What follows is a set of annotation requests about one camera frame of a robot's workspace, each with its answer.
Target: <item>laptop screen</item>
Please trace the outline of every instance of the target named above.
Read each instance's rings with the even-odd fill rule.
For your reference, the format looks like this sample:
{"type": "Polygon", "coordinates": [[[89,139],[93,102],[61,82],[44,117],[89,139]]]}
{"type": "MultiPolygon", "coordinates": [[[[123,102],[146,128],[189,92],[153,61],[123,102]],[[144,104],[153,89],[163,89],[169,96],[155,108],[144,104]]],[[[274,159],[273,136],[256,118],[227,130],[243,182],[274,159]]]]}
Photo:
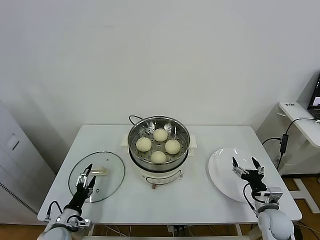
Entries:
{"type": "Polygon", "coordinates": [[[320,76],[314,88],[308,109],[320,109],[320,76]]]}

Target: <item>white table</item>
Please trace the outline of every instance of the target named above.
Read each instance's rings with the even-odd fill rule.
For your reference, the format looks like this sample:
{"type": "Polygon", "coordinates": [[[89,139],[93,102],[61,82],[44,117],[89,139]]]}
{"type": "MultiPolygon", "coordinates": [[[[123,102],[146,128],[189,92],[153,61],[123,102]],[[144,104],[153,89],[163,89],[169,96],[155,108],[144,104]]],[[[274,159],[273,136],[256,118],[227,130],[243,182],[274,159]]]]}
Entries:
{"type": "MultiPolygon", "coordinates": [[[[93,223],[118,225],[208,225],[256,223],[257,218],[246,203],[236,202],[223,195],[206,175],[206,166],[213,152],[224,147],[251,152],[265,166],[264,182],[280,187],[283,196],[280,210],[293,221],[302,214],[280,175],[250,126],[187,126],[197,139],[194,156],[188,157],[182,179],[167,186],[152,189],[136,177],[131,167],[128,149],[121,146],[130,125],[84,125],[76,136],[52,187],[39,211],[44,220],[49,204],[56,200],[63,207],[72,198],[68,177],[82,158],[98,151],[119,155],[126,168],[120,188],[109,198],[85,203],[82,216],[93,223]]],[[[58,215],[53,207],[52,213],[58,215]]]]}
{"type": "MultiPolygon", "coordinates": [[[[307,111],[308,102],[281,101],[279,107],[291,120],[314,117],[307,111]]],[[[320,148],[320,124],[310,120],[298,120],[294,124],[315,148],[320,148]]]]}

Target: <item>white cabinet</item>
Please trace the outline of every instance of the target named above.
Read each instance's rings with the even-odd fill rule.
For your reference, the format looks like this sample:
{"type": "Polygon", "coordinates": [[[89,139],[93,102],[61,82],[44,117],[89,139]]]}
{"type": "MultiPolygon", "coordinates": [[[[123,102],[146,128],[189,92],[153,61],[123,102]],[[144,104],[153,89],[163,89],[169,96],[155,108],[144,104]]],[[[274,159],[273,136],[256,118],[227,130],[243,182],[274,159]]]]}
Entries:
{"type": "Polygon", "coordinates": [[[40,224],[55,174],[0,103],[0,223],[40,224]]]}

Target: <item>laptop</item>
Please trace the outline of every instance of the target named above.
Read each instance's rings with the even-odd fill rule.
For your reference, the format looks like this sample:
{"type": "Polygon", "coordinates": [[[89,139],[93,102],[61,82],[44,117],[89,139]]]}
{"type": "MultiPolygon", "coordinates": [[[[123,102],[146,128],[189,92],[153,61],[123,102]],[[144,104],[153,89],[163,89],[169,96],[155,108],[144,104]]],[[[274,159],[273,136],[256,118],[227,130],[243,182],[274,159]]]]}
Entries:
{"type": "Polygon", "coordinates": [[[320,120],[320,75],[307,110],[314,118],[320,120]]]}

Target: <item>white plate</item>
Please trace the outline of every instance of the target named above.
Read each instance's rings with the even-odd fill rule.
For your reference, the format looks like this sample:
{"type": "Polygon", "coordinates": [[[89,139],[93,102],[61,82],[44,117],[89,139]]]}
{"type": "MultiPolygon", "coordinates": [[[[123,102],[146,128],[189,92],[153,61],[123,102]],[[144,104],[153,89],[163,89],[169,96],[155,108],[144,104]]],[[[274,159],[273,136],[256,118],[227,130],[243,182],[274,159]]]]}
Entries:
{"type": "MultiPolygon", "coordinates": [[[[208,164],[208,172],[214,185],[226,196],[237,201],[246,203],[243,194],[244,186],[248,183],[238,177],[233,171],[232,157],[234,157],[239,166],[244,169],[255,169],[251,157],[248,152],[239,148],[223,148],[214,152],[210,157],[208,164]]],[[[248,200],[253,203],[251,197],[251,187],[247,186],[245,194],[248,200]]]]}

